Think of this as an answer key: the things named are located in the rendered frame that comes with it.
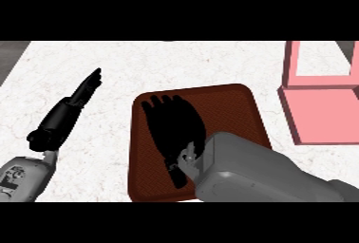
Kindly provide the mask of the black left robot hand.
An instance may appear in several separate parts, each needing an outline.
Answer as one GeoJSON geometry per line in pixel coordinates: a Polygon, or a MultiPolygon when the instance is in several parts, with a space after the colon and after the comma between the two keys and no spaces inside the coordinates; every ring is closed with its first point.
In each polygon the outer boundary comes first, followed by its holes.
{"type": "Polygon", "coordinates": [[[56,151],[73,130],[82,110],[101,86],[101,68],[77,87],[73,95],[55,104],[39,128],[28,134],[30,149],[36,152],[56,151]]]}

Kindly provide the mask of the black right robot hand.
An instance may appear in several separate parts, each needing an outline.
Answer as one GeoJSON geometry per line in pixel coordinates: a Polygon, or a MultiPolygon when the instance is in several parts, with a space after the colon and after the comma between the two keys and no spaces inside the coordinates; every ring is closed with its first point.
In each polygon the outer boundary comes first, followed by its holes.
{"type": "Polygon", "coordinates": [[[207,129],[195,107],[179,95],[151,96],[142,102],[148,127],[157,150],[164,157],[166,169],[178,189],[186,185],[186,175],[179,168],[182,150],[192,142],[195,157],[204,153],[207,129]]]}

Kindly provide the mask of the pink cardboard box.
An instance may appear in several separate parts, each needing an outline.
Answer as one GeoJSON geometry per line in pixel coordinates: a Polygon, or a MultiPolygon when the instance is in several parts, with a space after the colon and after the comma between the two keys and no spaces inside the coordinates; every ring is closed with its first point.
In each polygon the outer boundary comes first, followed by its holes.
{"type": "Polygon", "coordinates": [[[345,76],[299,76],[300,41],[287,41],[278,95],[296,145],[359,144],[359,41],[345,76]]]}

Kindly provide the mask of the brown tray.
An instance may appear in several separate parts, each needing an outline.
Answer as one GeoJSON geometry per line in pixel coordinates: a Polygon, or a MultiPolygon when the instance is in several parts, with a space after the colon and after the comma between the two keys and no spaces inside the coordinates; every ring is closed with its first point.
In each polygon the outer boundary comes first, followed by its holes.
{"type": "Polygon", "coordinates": [[[254,96],[244,84],[148,92],[138,96],[132,106],[127,193],[133,201],[182,201],[195,199],[192,181],[178,189],[163,156],[155,148],[142,102],[151,96],[179,95],[194,105],[206,123],[207,136],[226,131],[266,148],[272,148],[254,96]]]}

